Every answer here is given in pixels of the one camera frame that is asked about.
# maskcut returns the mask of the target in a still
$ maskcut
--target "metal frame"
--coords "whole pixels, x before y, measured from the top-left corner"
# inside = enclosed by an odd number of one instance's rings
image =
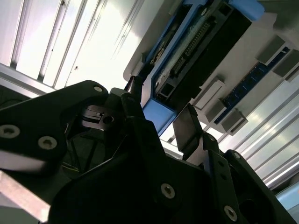
[[[0,84],[29,98],[35,98],[55,90],[1,63]]]

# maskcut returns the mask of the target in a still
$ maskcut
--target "black cable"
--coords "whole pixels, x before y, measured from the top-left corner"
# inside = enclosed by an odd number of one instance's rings
[[[77,154],[77,151],[76,151],[74,140],[71,140],[71,147],[73,149],[76,164],[78,165],[78,170],[79,170],[80,173],[82,173],[82,169],[81,169],[81,165],[80,165],[80,162],[79,162],[79,157],[78,157],[78,154]]]
[[[89,152],[89,155],[87,157],[87,161],[86,161],[86,164],[85,164],[85,167],[84,167],[84,173],[87,172],[89,170],[89,168],[90,168],[90,164],[92,162],[95,149],[97,148],[97,144],[98,144],[97,141],[93,141],[93,146],[92,146],[92,148],[91,148],[91,150]]]
[[[18,101],[18,102],[22,102],[23,100],[21,100],[21,99],[8,99],[8,100],[2,102],[2,103],[0,104],[0,106],[2,106],[3,104],[5,104],[5,103],[7,103],[7,102],[10,102],[10,101]]]

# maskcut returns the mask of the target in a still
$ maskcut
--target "gray block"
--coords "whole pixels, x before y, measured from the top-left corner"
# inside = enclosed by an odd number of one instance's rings
[[[273,70],[274,73],[287,81],[292,81],[298,75],[299,51],[292,50]]]
[[[256,58],[261,63],[268,65],[284,47],[285,41],[279,36],[275,36]]]
[[[241,112],[235,109],[223,120],[221,125],[228,134],[234,135],[247,122],[247,119],[241,114]]]
[[[221,100],[218,99],[216,103],[211,107],[211,109],[207,112],[206,119],[209,122],[214,122],[225,110],[225,105],[221,102]]]

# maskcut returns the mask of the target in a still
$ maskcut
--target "bolt head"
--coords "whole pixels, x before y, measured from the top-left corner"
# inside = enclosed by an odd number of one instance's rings
[[[210,134],[209,134],[209,139],[212,140],[212,141],[215,141],[215,140],[216,140],[216,139],[215,139],[212,135],[210,135]]]
[[[102,88],[100,88],[100,87],[98,87],[98,86],[95,86],[94,89],[95,89],[96,91],[98,91],[98,92],[102,92],[102,91],[103,91]]]
[[[205,8],[205,9],[202,11],[201,15],[205,15],[206,12],[207,12],[207,8]]]
[[[13,139],[20,134],[20,129],[15,125],[1,125],[0,137],[5,139]]]
[[[168,199],[173,199],[175,196],[175,191],[174,191],[173,187],[167,183],[163,183],[161,185],[161,192]]]
[[[53,137],[43,136],[38,140],[38,146],[42,149],[54,149],[57,146],[57,141]]]
[[[237,159],[240,159],[240,158],[241,158],[241,157],[239,156],[238,153],[234,153],[234,155],[235,155],[235,157],[236,157]]]
[[[232,207],[226,205],[224,206],[224,212],[227,215],[227,217],[232,220],[233,222],[236,222],[238,220],[238,216],[235,212],[235,210],[233,210]]]

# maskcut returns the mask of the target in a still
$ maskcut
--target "cable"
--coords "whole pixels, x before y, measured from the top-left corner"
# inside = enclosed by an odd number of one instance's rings
[[[18,101],[18,102],[22,102],[23,100],[21,100],[21,99],[8,99],[8,100],[2,102],[2,103],[0,104],[0,106],[2,106],[3,104],[6,104],[7,102],[10,102],[10,101]]]
[[[78,165],[78,170],[79,170],[80,173],[82,173],[82,169],[81,169],[81,165],[80,165],[80,162],[79,162],[79,157],[78,157],[78,154],[77,154],[77,151],[76,151],[74,140],[71,140],[71,147],[73,149],[76,164]]]
[[[94,155],[94,152],[95,152],[95,149],[97,148],[97,141],[93,141],[93,146],[89,152],[89,155],[87,157],[87,161],[86,161],[86,164],[85,164],[85,167],[84,167],[84,173],[87,172],[90,168],[90,164],[92,162],[92,159],[93,159],[93,155]]]
[[[67,167],[67,166],[64,166],[64,165],[62,165],[62,167],[66,168],[66,169],[69,169],[69,170],[72,170],[72,171],[79,172],[79,170],[77,170],[77,169],[72,169],[72,168],[69,168],[69,167]]]

